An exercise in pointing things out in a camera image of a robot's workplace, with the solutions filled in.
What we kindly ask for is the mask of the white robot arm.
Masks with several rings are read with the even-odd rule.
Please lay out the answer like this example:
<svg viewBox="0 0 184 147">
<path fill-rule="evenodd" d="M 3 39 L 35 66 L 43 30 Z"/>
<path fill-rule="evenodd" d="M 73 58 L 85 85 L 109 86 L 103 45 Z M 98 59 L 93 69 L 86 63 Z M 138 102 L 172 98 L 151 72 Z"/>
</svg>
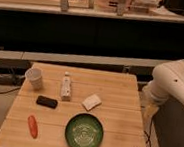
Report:
<svg viewBox="0 0 184 147">
<path fill-rule="evenodd" d="M 184 105 L 184 59 L 157 65 L 152 76 L 143 87 L 145 97 L 152 104 L 162 105 L 173 96 Z"/>
</svg>

